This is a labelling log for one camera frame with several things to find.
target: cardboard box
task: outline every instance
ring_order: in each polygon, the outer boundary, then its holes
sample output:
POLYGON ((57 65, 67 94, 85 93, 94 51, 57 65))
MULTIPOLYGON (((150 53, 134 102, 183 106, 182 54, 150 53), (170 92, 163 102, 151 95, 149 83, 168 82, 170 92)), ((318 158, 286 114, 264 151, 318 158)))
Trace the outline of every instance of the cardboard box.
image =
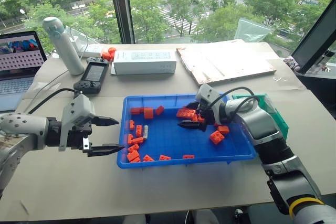
POLYGON ((117 50, 111 74, 174 73, 175 69, 172 50, 117 50))

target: desk surface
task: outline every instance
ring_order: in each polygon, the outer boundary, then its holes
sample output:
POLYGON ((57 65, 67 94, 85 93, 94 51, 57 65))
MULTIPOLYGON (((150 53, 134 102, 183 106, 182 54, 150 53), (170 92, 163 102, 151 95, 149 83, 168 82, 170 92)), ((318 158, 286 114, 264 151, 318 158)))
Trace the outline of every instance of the desk surface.
MULTIPOLYGON (((160 45, 174 49, 181 44, 160 45)), ((287 142, 298 154, 322 194, 336 192, 335 121, 316 97, 298 81, 264 43, 251 44, 277 69, 275 74, 212 86, 219 91, 240 85, 267 92, 289 125, 287 142)), ((118 49, 150 49, 158 45, 117 45, 118 49)), ((53 79, 64 67, 48 60, 35 84, 53 79)), ((56 88, 71 87, 80 77, 64 74, 56 88)), ((121 121, 127 95, 195 93, 198 86, 178 59, 175 74, 110 76, 92 97, 96 113, 121 121)), ((34 96, 34 86, 20 104, 22 111, 34 96)), ((45 97, 51 91, 43 92, 45 97)), ((61 119, 71 94, 60 94, 35 112, 61 119)), ((118 142, 120 126, 93 127, 94 145, 118 142)), ((272 201, 258 158, 215 164, 120 169, 117 155, 88 158, 81 151, 57 148, 27 153, 0 201, 0 221, 47 220, 132 215, 249 205, 272 201)))

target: screen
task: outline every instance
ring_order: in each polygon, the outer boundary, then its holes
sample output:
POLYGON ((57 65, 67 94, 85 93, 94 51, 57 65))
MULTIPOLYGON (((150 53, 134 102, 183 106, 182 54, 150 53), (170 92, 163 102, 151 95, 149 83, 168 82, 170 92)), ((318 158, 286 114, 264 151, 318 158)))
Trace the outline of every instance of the screen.
POLYGON ((91 65, 88 74, 86 75, 86 81, 99 81, 103 73, 104 66, 91 65))
POLYGON ((34 72, 43 62, 34 35, 0 39, 0 77, 34 72))

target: floor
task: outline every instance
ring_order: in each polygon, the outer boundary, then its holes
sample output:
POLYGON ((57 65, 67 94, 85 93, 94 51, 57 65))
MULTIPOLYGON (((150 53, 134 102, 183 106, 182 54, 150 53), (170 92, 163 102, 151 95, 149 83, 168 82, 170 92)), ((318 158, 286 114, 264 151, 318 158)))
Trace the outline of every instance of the floor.
MULTIPOLYGON (((336 208, 336 195, 326 195, 322 197, 325 204, 336 208)), ((216 208, 213 213, 220 224, 235 224, 234 212, 236 208, 216 208)), ((274 203, 258 204, 248 207, 251 223, 257 224, 291 224, 288 216, 282 215, 274 203)), ((186 212, 168 212, 151 214, 150 224, 184 224, 186 212)), ((19 222, 18 224, 122 224, 123 217, 105 217, 83 220, 64 221, 32 221, 19 222)))

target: white water bottle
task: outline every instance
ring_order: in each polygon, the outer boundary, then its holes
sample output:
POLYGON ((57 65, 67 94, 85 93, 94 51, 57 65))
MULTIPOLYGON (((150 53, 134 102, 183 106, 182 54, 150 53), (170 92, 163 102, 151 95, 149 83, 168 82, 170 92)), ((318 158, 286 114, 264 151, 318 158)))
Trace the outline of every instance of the white water bottle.
POLYGON ((66 34, 62 21, 56 17, 47 17, 43 20, 43 28, 49 35, 56 51, 70 74, 77 76, 84 73, 84 66, 73 47, 68 34, 66 34))

